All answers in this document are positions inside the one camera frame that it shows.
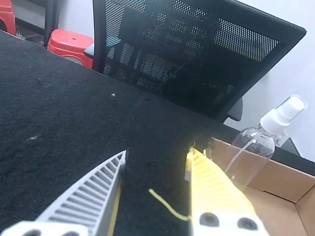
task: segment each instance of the clear plastic bottle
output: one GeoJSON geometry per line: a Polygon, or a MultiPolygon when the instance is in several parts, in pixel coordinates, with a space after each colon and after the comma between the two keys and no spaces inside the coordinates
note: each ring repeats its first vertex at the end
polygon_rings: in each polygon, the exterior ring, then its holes
{"type": "Polygon", "coordinates": [[[272,157],[275,136],[307,106],[302,97],[294,94],[264,115],[257,127],[247,128],[237,135],[219,165],[239,189],[243,190],[272,157]]]}

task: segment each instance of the mesh office chair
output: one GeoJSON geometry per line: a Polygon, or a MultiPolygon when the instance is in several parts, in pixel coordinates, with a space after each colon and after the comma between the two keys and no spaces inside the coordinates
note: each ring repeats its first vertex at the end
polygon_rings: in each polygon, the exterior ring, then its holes
{"type": "Polygon", "coordinates": [[[95,70],[220,121],[306,33],[234,0],[93,4],[95,70]]]}

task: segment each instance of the red plastic stool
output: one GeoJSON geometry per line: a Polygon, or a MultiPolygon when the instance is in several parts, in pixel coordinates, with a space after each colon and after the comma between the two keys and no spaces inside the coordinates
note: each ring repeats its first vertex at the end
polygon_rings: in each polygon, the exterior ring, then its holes
{"type": "Polygon", "coordinates": [[[94,43],[91,37],[55,29],[50,36],[47,49],[59,56],[92,69],[93,59],[84,55],[84,50],[94,43]]]}
{"type": "Polygon", "coordinates": [[[10,0],[0,0],[0,20],[8,33],[16,35],[14,9],[10,0]]]}

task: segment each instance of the white spray nozzle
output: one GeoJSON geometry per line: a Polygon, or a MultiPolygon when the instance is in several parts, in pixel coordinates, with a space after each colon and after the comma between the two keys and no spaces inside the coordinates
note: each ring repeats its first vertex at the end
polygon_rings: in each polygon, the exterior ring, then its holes
{"type": "Polygon", "coordinates": [[[260,124],[273,135],[281,134],[290,122],[307,107],[308,104],[302,97],[293,94],[277,108],[271,109],[264,115],[260,119],[260,124]]]}

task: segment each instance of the black table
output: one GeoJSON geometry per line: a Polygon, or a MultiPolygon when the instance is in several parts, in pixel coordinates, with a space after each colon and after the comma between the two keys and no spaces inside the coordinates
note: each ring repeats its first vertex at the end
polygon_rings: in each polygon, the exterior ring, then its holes
{"type": "MultiPolygon", "coordinates": [[[[148,193],[188,213],[185,156],[238,131],[0,32],[0,230],[34,220],[93,167],[127,149],[118,236],[187,235],[148,193]]],[[[314,174],[282,149],[274,159],[314,174]]]]}

